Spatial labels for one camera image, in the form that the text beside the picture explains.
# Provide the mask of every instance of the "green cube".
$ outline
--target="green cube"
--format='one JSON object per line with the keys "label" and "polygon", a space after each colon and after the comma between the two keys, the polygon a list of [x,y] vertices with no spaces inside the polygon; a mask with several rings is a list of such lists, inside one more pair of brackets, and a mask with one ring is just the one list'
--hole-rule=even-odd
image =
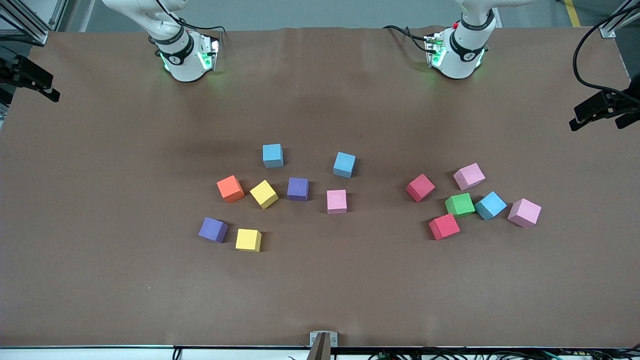
{"label": "green cube", "polygon": [[460,195],[453,195],[448,198],[444,204],[447,206],[447,211],[453,214],[456,218],[465,217],[476,212],[474,203],[471,201],[471,195],[469,193],[461,193]]}

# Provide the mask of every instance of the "yellow cube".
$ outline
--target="yellow cube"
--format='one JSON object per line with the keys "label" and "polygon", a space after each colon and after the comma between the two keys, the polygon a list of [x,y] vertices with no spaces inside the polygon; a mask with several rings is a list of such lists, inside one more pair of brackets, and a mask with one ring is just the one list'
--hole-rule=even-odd
{"label": "yellow cube", "polygon": [[236,249],[240,251],[260,252],[262,234],[258,230],[238,229]]}
{"label": "yellow cube", "polygon": [[258,202],[258,204],[260,204],[260,207],[262,209],[268,208],[269,205],[278,200],[278,194],[276,194],[276,191],[273,190],[271,185],[269,185],[266,180],[259,183],[255,188],[251,189],[250,192]]}

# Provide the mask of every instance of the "cube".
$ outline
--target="cube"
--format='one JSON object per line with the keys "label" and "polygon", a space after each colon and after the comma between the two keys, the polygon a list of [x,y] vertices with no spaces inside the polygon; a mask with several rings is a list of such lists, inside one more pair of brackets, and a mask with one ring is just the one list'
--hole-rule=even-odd
{"label": "cube", "polygon": [[202,223],[202,227],[200,228],[198,235],[205,239],[215,241],[216,243],[222,243],[225,239],[228,228],[229,226],[222,221],[212,218],[204,218],[204,222]]}
{"label": "cube", "polygon": [[235,176],[231,175],[226,179],[217,182],[220,195],[224,201],[231,203],[244,197],[244,191],[240,187],[240,182]]}
{"label": "cube", "polygon": [[266,209],[269,205],[273,204],[278,200],[278,194],[276,191],[267,183],[266,180],[259,183],[258,186],[251,189],[250,191],[253,198],[258,202],[262,209]]}
{"label": "cube", "polygon": [[535,205],[527,199],[520,199],[511,207],[507,220],[522,227],[530,227],[536,225],[536,222],[538,222],[540,210],[542,210],[542,208],[539,205]]}
{"label": "cube", "polygon": [[356,157],[354,155],[338,152],[338,156],[335,157],[335,163],[333,164],[333,173],[350,179],[353,175],[353,166],[355,163]]}
{"label": "cube", "polygon": [[287,198],[292,201],[307,201],[309,198],[309,180],[290,177]]}
{"label": "cube", "polygon": [[447,236],[460,232],[456,218],[453,214],[446,214],[443,217],[435,218],[429,223],[431,232],[436,240],[446,238]]}
{"label": "cube", "polygon": [[347,190],[327,190],[327,214],[344,214],[347,212]]}
{"label": "cube", "polygon": [[262,162],[264,163],[264,166],[268,168],[283,167],[284,154],[282,153],[282,146],[279,143],[263,145]]}
{"label": "cube", "polygon": [[262,234],[258,230],[238,229],[236,249],[240,251],[260,252]]}
{"label": "cube", "polygon": [[453,175],[453,178],[458,183],[460,190],[466,190],[472,186],[482,183],[482,180],[484,180],[484,174],[480,170],[478,164],[473,163],[458,170]]}
{"label": "cube", "polygon": [[420,202],[435,188],[436,186],[431,183],[426,175],[420,174],[419,177],[416,177],[415,180],[409,183],[406,187],[406,192],[408,192],[416,202]]}
{"label": "cube", "polygon": [[471,201],[471,195],[469,193],[461,193],[460,195],[453,195],[445,202],[447,211],[453,214],[456,218],[465,217],[476,212],[474,203]]}
{"label": "cube", "polygon": [[506,207],[507,204],[500,199],[498,194],[490,192],[489,195],[477,202],[476,211],[483,219],[489,220],[498,215]]}

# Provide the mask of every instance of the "pink cube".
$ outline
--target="pink cube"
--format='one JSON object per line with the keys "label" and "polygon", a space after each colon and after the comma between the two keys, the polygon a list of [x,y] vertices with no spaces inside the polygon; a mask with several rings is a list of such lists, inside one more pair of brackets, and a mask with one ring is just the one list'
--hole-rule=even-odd
{"label": "pink cube", "polygon": [[446,214],[443,217],[435,218],[429,223],[431,232],[436,240],[446,238],[449,235],[453,235],[460,232],[456,218],[453,214]]}
{"label": "pink cube", "polygon": [[326,191],[327,214],[344,214],[347,212],[347,190]]}
{"label": "pink cube", "polygon": [[536,225],[542,208],[527,199],[520,199],[513,204],[507,220],[522,227]]}
{"label": "pink cube", "polygon": [[458,170],[453,175],[453,178],[458,183],[460,190],[466,190],[472,186],[482,183],[482,180],[484,180],[484,174],[480,170],[478,164],[473,163]]}
{"label": "pink cube", "polygon": [[416,177],[415,180],[409,183],[406,187],[406,192],[408,192],[416,202],[420,202],[435,188],[436,186],[431,183],[426,175],[420,174],[419,177]]}

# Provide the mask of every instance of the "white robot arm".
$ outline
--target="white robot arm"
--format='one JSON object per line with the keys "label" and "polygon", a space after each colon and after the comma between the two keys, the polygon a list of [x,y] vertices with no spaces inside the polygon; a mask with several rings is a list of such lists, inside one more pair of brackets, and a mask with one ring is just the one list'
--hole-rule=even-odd
{"label": "white robot arm", "polygon": [[189,0],[102,0],[110,9],[137,22],[160,49],[165,69],[179,81],[195,81],[215,67],[219,42],[174,19],[172,12]]}
{"label": "white robot arm", "polygon": [[493,8],[516,7],[534,0],[454,0],[462,17],[453,28],[425,37],[427,61],[453,79],[471,75],[484,54],[487,39],[495,29]]}

